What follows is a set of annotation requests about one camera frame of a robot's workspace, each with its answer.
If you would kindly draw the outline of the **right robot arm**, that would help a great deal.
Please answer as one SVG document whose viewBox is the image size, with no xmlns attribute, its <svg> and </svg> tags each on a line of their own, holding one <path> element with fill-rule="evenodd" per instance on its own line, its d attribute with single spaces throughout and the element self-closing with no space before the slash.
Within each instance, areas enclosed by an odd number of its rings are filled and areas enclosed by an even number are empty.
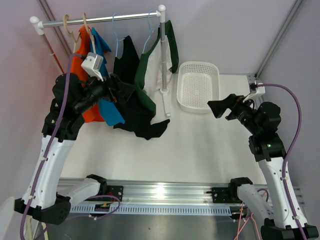
<svg viewBox="0 0 320 240">
<path fill-rule="evenodd" d="M 277 134 L 281 109 L 272 102 L 251 108 L 251 100 L 230 94 L 223 100 L 208 101 L 215 118 L 230 110 L 226 120 L 238 120 L 250 133 L 249 148 L 267 183 L 268 203 L 245 177 L 231 179 L 227 196 L 232 202 L 244 202 L 260 225 L 264 240 L 315 240 L 316 226 L 310 225 L 300 207 L 291 183 L 285 158 L 288 152 Z"/>
</svg>

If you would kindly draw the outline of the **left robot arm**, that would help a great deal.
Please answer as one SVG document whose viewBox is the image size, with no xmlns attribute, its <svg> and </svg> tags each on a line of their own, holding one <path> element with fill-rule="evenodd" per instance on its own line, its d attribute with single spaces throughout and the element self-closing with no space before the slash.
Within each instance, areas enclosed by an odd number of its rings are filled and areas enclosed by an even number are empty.
<svg viewBox="0 0 320 240">
<path fill-rule="evenodd" d="M 61 191 L 57 190 L 59 179 L 85 123 L 84 112 L 100 100 L 125 104 L 135 90 L 135 85 L 122 82 L 116 74 L 102 79 L 90 77 L 87 82 L 79 80 L 75 73 L 57 77 L 50 112 L 41 131 L 36 170 L 26 193 L 14 202 L 16 212 L 46 224 L 60 225 L 79 203 L 107 197 L 107 180 L 101 176 L 90 174 L 81 183 Z"/>
</svg>

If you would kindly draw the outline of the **orange t shirt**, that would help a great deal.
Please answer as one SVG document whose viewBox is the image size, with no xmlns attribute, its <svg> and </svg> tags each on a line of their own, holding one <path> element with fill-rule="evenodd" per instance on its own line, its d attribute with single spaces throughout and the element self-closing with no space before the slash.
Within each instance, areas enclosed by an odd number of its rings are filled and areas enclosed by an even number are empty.
<svg viewBox="0 0 320 240">
<path fill-rule="evenodd" d="M 91 51 L 91 39 L 86 28 L 83 26 L 79 29 L 77 42 L 80 42 L 79 46 L 74 46 L 74 53 L 85 56 Z M 71 64 L 71 72 L 76 74 L 80 81 L 86 82 L 89 78 L 87 72 L 81 67 L 83 60 L 79 57 L 74 57 Z M 82 114 L 85 123 L 90 122 L 103 122 L 98 104 L 95 104 L 89 110 Z"/>
</svg>

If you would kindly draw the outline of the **light blue wire hanger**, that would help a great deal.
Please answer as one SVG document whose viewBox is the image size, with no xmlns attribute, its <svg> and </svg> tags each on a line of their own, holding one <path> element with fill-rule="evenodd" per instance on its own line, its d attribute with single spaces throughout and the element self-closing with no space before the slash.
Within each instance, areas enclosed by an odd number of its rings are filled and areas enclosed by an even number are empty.
<svg viewBox="0 0 320 240">
<path fill-rule="evenodd" d="M 125 38 L 121 38 L 119 39 L 118 37 L 118 34 L 117 34 L 117 29 L 116 29 L 116 25 L 115 25 L 115 17 L 117 16 L 116 13 L 114 13 L 112 15 L 112 29 L 113 29 L 113 33 L 114 33 L 114 36 L 115 36 L 115 40 L 116 40 L 116 48 L 115 48 L 115 57 L 117 58 L 118 57 L 118 51 L 119 51 L 119 43 L 122 42 Z"/>
<path fill-rule="evenodd" d="M 146 41 L 144 42 L 144 45 L 143 45 L 143 49 L 142 49 L 142 54 L 145 53 L 145 50 L 146 50 L 146 46 L 148 44 L 148 41 L 150 40 L 153 32 L 155 31 L 155 28 L 152 29 L 152 26 L 151 26 L 151 23 L 150 23 L 150 16 L 151 16 L 151 13 L 153 13 L 153 11 L 151 10 L 149 13 L 148 13 L 148 16 L 147 16 L 147 23 L 148 23 L 148 30 L 149 30 L 149 35 L 146 39 Z"/>
</svg>

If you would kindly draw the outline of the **blue t shirt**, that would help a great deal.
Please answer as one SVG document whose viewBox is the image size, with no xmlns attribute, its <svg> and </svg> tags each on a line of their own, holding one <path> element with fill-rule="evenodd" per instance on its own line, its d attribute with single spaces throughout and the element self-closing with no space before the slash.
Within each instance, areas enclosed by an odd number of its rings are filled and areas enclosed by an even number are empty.
<svg viewBox="0 0 320 240">
<path fill-rule="evenodd" d="M 94 37 L 94 47 L 95 47 L 95 53 L 102 57 L 102 63 L 99 67 L 99 72 L 103 77 L 109 77 L 109 73 L 106 67 L 107 60 L 105 57 L 105 52 L 111 52 L 112 50 L 108 46 L 108 44 L 105 42 L 105 40 L 99 35 L 97 30 L 93 27 L 91 29 L 91 34 Z M 102 99 L 98 102 L 98 110 L 99 114 L 101 116 L 101 119 L 103 122 L 106 122 L 106 124 L 110 127 L 113 127 L 117 124 L 124 124 L 125 120 L 118 111 L 115 104 L 107 99 L 105 97 L 110 97 L 109 93 L 110 91 L 107 90 L 107 86 L 105 84 L 102 84 L 103 87 L 103 93 L 104 96 Z"/>
</svg>

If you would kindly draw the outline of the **black t shirt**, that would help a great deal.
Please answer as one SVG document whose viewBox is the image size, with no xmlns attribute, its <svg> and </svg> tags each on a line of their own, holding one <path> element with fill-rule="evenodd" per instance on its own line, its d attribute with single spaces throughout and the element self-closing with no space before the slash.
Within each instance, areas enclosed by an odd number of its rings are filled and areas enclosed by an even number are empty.
<svg viewBox="0 0 320 240">
<path fill-rule="evenodd" d="M 136 48 L 128 35 L 123 40 L 122 56 L 120 58 L 116 57 L 114 60 L 113 73 L 122 82 L 133 85 L 139 63 L 140 59 Z M 161 137 L 170 122 L 164 120 L 152 124 L 151 111 L 143 106 L 136 91 L 132 93 L 125 104 L 116 103 L 115 106 L 122 115 L 124 123 L 118 123 L 113 128 L 134 132 L 139 138 L 150 140 Z"/>
</svg>

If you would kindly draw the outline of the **green white t shirt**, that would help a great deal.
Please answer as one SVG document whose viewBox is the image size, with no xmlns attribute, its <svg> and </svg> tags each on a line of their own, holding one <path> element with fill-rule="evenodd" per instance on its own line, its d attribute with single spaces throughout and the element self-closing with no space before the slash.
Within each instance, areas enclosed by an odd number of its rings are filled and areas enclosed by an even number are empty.
<svg viewBox="0 0 320 240">
<path fill-rule="evenodd" d="M 170 82 L 179 66 L 179 52 L 175 32 L 171 20 L 165 23 L 165 59 L 166 59 L 166 81 Z M 162 83 L 162 55 L 161 55 L 161 34 L 149 51 L 140 56 L 140 61 L 134 77 L 136 92 L 143 107 L 149 111 L 150 117 L 156 115 L 156 104 L 151 97 L 160 90 Z"/>
</svg>

